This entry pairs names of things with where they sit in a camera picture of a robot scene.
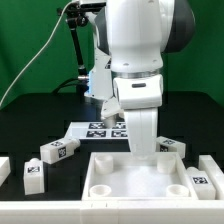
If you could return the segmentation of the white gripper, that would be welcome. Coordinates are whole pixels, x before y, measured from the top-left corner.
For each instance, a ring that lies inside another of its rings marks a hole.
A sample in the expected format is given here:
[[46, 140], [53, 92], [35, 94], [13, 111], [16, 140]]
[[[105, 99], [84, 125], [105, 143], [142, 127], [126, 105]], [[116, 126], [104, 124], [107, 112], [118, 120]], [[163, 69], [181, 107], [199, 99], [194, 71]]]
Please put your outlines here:
[[158, 108], [162, 105], [163, 77], [115, 78], [114, 93], [124, 111], [129, 148], [146, 158], [156, 151]]

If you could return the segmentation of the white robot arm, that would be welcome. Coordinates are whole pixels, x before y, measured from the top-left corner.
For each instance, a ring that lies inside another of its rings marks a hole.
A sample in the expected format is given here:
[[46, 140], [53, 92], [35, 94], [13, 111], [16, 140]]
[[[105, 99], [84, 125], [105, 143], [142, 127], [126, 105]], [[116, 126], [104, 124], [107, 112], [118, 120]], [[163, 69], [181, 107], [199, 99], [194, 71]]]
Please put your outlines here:
[[113, 80], [101, 119], [111, 127], [122, 116], [131, 153], [146, 158], [156, 151], [161, 55], [186, 47], [194, 14], [188, 0], [106, 0], [94, 22], [97, 47], [111, 57]]

